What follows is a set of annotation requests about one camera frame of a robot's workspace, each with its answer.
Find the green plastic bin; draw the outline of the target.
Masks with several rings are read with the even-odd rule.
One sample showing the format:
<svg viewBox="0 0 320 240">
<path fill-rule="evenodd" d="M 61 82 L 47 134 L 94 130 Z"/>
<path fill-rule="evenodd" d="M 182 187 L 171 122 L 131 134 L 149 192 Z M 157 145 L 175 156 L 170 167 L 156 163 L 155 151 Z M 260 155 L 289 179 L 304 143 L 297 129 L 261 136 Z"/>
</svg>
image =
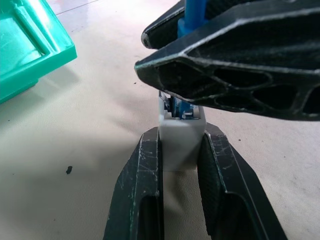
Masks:
<svg viewBox="0 0 320 240">
<path fill-rule="evenodd" d="M 0 104 L 76 58 L 46 0 L 0 0 Z"/>
</svg>

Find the white cable coupler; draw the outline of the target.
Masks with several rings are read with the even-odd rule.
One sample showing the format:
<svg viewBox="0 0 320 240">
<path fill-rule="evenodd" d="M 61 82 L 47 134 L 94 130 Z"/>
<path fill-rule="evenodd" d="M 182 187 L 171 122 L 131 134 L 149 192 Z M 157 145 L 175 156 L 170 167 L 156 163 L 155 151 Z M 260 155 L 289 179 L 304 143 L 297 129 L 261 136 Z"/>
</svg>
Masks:
<svg viewBox="0 0 320 240">
<path fill-rule="evenodd" d="M 171 98 L 162 91 L 158 102 L 163 170 L 195 170 L 207 123 L 204 108 Z"/>
</svg>

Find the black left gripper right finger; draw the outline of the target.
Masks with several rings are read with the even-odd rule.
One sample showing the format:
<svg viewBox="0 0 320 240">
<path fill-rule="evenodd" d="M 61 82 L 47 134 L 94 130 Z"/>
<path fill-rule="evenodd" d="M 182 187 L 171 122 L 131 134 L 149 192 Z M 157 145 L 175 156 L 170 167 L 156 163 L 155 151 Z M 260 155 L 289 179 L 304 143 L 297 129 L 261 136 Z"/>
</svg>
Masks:
<svg viewBox="0 0 320 240">
<path fill-rule="evenodd" d="M 197 175 L 211 240 L 288 240 L 255 171 L 211 123 L 200 145 Z"/>
</svg>

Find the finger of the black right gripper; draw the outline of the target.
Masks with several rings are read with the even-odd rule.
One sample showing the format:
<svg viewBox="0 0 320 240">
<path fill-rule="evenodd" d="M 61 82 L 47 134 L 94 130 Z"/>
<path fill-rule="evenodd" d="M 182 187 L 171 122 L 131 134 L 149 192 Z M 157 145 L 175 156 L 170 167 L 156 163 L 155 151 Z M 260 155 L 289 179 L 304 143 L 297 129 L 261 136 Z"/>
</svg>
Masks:
<svg viewBox="0 0 320 240">
<path fill-rule="evenodd" d="M 223 14 L 134 68 L 145 84 L 190 104 L 320 122 L 320 6 Z"/>
<path fill-rule="evenodd" d="M 158 50 L 175 41 L 182 28 L 190 33 L 219 16 L 263 18 L 319 8 L 320 0 L 180 0 L 143 30 L 141 41 Z"/>
</svg>

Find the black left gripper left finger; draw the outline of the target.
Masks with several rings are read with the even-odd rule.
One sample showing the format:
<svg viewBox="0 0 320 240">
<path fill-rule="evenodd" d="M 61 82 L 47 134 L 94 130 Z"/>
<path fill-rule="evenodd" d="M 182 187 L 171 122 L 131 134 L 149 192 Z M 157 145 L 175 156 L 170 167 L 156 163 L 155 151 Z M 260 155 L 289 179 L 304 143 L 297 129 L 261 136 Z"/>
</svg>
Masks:
<svg viewBox="0 0 320 240">
<path fill-rule="evenodd" d="M 113 190 L 102 240 L 164 240 L 163 161 L 159 130 L 144 132 Z"/>
</svg>

